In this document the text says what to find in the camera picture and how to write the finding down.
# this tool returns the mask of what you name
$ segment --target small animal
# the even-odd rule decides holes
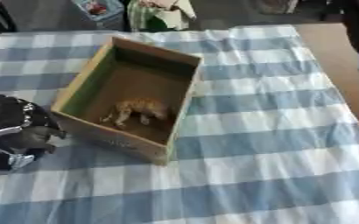
[[[56,147],[47,143],[47,141],[51,136],[64,139],[66,134],[63,130],[51,129],[45,126],[28,127],[18,133],[1,136],[0,147],[16,150],[44,149],[49,153],[54,153]]]
[[[105,123],[113,119],[113,109],[118,111],[118,117],[114,124],[119,128],[125,128],[124,122],[135,112],[140,114],[140,122],[144,125],[150,124],[150,118],[155,117],[159,120],[165,120],[168,117],[168,107],[163,103],[151,98],[139,97],[125,101],[120,101],[110,110],[106,117],[101,119]]]

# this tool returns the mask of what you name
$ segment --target table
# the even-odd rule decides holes
[[[112,34],[2,36],[0,93],[50,105]],[[117,35],[203,58],[173,161],[53,139],[0,173],[0,223],[359,222],[359,123],[292,26]]]

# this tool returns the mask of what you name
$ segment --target open box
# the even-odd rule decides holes
[[[112,38],[61,92],[52,111],[64,117],[61,126],[76,136],[165,165],[191,101],[200,63],[200,58],[181,52]],[[171,111],[169,117],[143,125],[139,117],[131,116],[125,129],[99,123],[114,104],[138,97],[163,103]]]

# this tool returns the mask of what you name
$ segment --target tablecloth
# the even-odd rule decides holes
[[[49,106],[110,35],[204,59],[175,158],[54,140],[0,172],[0,224],[359,223],[359,123],[290,25],[4,34],[0,94]]]

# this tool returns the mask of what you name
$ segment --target cloth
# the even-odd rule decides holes
[[[161,1],[148,1],[148,3],[161,4]],[[188,28],[189,20],[196,19],[194,9],[189,0],[171,1],[172,5],[165,4],[164,7],[149,7],[145,1],[132,0],[128,4],[128,17],[130,20],[130,28],[133,32],[139,32],[148,29],[148,21],[157,17],[162,20],[167,28],[177,31]]]
[[[85,139],[0,174],[0,223],[359,223],[359,123],[290,25],[0,37],[0,92],[50,105],[109,34],[201,56],[166,167]]]

